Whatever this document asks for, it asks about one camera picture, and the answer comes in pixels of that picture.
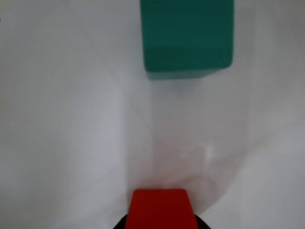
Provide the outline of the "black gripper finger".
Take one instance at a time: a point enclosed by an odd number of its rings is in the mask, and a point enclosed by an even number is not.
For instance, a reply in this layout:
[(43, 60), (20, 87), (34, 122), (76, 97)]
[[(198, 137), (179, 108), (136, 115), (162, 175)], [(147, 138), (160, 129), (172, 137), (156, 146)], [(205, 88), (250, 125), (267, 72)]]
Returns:
[(197, 215), (195, 215), (198, 229), (210, 229), (210, 227)]
[(125, 216), (123, 216), (123, 217), (119, 220), (119, 222), (114, 226), (113, 229), (125, 229), (127, 217), (128, 217), (127, 214), (126, 214)]

